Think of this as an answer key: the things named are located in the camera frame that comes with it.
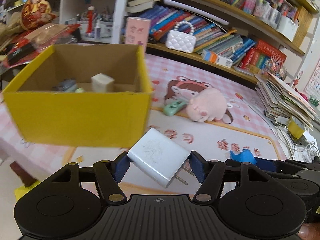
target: white eraser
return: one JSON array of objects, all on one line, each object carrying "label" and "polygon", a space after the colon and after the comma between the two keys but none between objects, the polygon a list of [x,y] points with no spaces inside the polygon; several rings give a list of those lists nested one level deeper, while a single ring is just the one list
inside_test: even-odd
[{"label": "white eraser", "polygon": [[96,74],[91,78],[92,91],[96,93],[106,93],[113,91],[114,79],[105,74]]},{"label": "white eraser", "polygon": [[190,152],[151,128],[128,152],[132,163],[167,188]]}]

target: plush pig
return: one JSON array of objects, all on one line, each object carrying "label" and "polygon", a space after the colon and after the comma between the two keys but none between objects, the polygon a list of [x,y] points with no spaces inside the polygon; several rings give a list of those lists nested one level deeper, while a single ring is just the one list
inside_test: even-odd
[{"label": "plush pig", "polygon": [[190,99],[187,114],[192,121],[221,120],[227,110],[227,101],[215,88],[207,88]]}]

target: power adapter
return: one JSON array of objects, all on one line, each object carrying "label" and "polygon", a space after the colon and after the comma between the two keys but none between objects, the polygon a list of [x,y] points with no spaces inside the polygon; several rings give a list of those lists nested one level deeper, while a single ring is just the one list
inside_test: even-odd
[{"label": "power adapter", "polygon": [[182,166],[189,155],[188,150],[154,128],[145,133],[128,152],[132,163],[164,188],[175,178],[188,185],[176,173],[183,168],[192,174]]}]

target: floor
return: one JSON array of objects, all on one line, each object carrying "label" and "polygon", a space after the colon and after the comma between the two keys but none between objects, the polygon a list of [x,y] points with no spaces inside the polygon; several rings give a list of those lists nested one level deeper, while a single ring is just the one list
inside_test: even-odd
[{"label": "floor", "polygon": [[8,158],[0,165],[0,240],[18,240],[21,237],[13,217],[13,208],[16,203],[14,190],[22,186],[22,182],[10,169],[12,162]]}]

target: yellow cardboard box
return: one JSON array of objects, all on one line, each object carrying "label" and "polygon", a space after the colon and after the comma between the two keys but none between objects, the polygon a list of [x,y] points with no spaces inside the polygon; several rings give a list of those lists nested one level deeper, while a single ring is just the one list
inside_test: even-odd
[{"label": "yellow cardboard box", "polygon": [[[52,91],[75,78],[89,88],[98,73],[115,79],[115,92]],[[54,45],[4,89],[4,101],[25,140],[35,143],[131,147],[148,122],[152,89],[142,46]]]}]

